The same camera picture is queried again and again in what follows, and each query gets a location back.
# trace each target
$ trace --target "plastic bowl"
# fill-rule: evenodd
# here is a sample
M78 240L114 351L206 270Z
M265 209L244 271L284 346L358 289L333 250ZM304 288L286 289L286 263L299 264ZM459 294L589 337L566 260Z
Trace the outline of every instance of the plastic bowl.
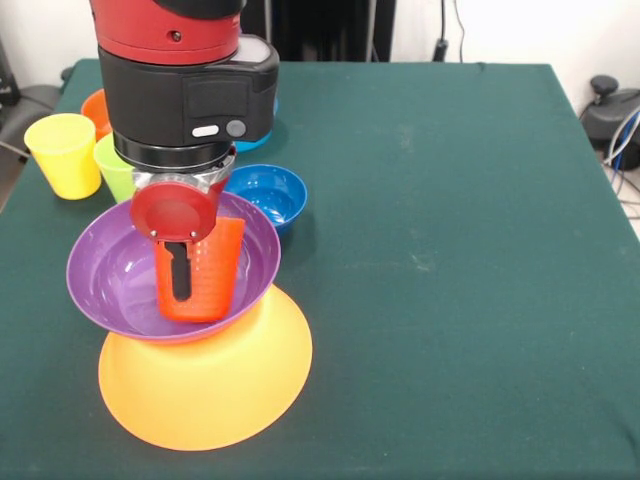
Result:
M289 231L307 203L307 187L302 179L275 165L237 168L225 190L259 207L280 235Z
M67 264L67 287L77 307L97 325L120 335L154 342L204 338L247 312L267 291L280 264L280 243L269 219L229 193L219 215L246 221L231 312L215 323L179 323L157 307L153 245L133 226L130 201L98 217L80 235Z
M236 143L236 151L238 153L250 152L251 150L255 150L256 148L261 147L265 143L269 141L273 132L267 133L264 137L262 137L257 142L235 142Z

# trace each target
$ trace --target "table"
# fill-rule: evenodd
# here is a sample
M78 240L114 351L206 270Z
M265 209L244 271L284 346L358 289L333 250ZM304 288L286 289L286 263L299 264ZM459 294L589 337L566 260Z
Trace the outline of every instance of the table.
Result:
M99 86L81 61L59 111ZM640 248L552 70L284 64L279 97L239 164L310 191L276 282L315 342L297 402L219 451L126 433L65 285L111 197L30 162L0 217L0 477L637 478Z

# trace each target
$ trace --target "plastic cup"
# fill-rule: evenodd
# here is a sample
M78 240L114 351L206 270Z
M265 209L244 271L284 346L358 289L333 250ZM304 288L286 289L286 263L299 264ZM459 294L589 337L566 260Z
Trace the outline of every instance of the plastic cup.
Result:
M96 126L96 142L111 133L111 123L109 122L109 111L107 110L107 98L104 89L94 92L82 104L80 112L89 117Z
M66 200L86 198L100 188L100 170L92 155L95 141L93 122L76 113L44 117L24 134L49 185Z
M113 133L96 143L93 158L100 167L102 176L117 203L125 202L133 197L136 190L131 175L133 167L116 153L113 147Z
M193 275L186 300L174 296L175 282L181 280L175 254L164 242L155 243L158 309L164 316L178 322L213 322L229 314L244 226L242 218L218 215L205 239L187 244L184 258L190 260Z

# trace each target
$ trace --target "purple bowl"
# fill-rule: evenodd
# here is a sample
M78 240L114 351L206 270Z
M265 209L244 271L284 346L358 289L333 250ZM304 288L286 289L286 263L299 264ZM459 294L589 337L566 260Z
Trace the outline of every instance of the purple bowl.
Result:
M118 204L89 225L69 255L67 287L90 320L107 330L154 342L197 340L229 325L249 310L273 283L280 243L269 219L250 202L220 196L218 213L244 218L231 312L214 323L168 320L157 307L155 259L151 242L134 228L131 202Z

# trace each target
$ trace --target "yellow bowl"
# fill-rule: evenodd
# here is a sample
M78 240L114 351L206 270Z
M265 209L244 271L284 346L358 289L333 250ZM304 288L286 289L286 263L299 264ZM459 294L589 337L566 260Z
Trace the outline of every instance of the yellow bowl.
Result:
M172 450L211 450L284 414L306 382L311 356L303 313L272 286L244 317L204 340L165 345L110 333L100 390L136 437Z

